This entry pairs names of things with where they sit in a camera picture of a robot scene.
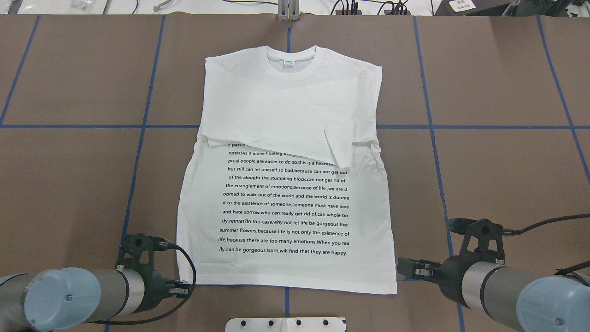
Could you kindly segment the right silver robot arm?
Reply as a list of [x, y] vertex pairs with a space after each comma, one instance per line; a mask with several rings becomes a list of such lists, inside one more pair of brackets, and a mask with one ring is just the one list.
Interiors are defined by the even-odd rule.
[[400, 258], [397, 271], [407, 278], [437, 284], [449, 300], [516, 331], [587, 332], [589, 277], [579, 270], [588, 267], [588, 262], [547, 277], [504, 263], [503, 236], [522, 235], [559, 220], [556, 217], [513, 230], [487, 219], [450, 219], [448, 231], [464, 237], [458, 255], [441, 263]]

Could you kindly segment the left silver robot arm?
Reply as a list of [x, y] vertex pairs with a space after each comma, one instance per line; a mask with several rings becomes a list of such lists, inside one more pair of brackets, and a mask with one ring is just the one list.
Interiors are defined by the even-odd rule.
[[[179, 250], [192, 270], [192, 281], [163, 277], [154, 269], [154, 253]], [[185, 303], [196, 284], [196, 268], [188, 253], [173, 242], [143, 233], [126, 235], [115, 269], [77, 267], [19, 273], [1, 278], [1, 330], [52, 332], [84, 323], [129, 326], [151, 319], [114, 321], [116, 317], [154, 309], [162, 300], [178, 297]]]

